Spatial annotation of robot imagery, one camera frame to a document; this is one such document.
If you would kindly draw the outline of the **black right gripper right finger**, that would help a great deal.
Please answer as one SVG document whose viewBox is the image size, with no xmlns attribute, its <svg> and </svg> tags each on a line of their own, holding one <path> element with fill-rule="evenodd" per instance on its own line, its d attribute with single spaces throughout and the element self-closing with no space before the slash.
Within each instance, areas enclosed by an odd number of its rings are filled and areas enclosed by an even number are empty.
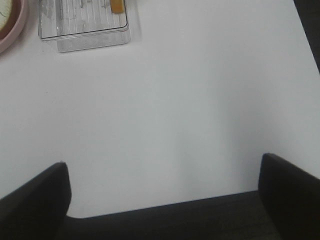
<svg viewBox="0 0 320 240">
<path fill-rule="evenodd" d="M 284 240 L 320 238 L 320 180 L 289 161 L 265 153 L 258 194 Z"/>
</svg>

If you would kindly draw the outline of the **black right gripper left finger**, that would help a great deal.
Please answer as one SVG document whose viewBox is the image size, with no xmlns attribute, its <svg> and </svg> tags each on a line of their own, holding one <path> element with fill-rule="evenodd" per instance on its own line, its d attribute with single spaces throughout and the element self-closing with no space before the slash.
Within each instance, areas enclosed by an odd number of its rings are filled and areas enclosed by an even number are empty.
<svg viewBox="0 0 320 240">
<path fill-rule="evenodd" d="M 67 164 L 58 162 L 0 200 L 2 240 L 53 240 L 71 203 Z"/>
</svg>

